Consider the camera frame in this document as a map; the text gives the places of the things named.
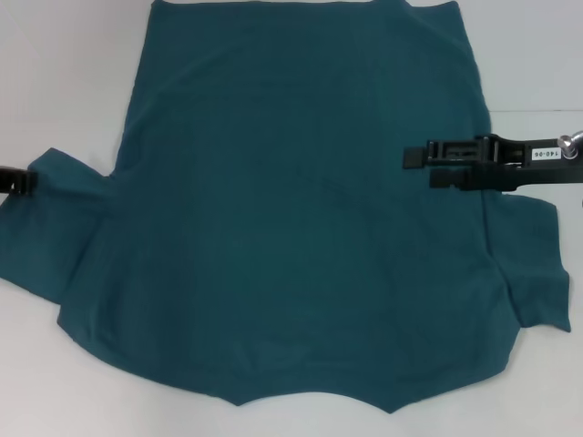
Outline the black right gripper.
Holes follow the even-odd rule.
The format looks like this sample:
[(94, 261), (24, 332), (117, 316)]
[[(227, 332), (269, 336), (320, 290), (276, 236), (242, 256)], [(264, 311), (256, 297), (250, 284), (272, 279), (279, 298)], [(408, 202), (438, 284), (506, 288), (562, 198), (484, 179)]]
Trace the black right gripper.
[(582, 182), (582, 134), (516, 141), (500, 136), (471, 140), (430, 140), (404, 150), (403, 169), (467, 167), (494, 160), (486, 167), (435, 168), (430, 188), (516, 190), (529, 185)]

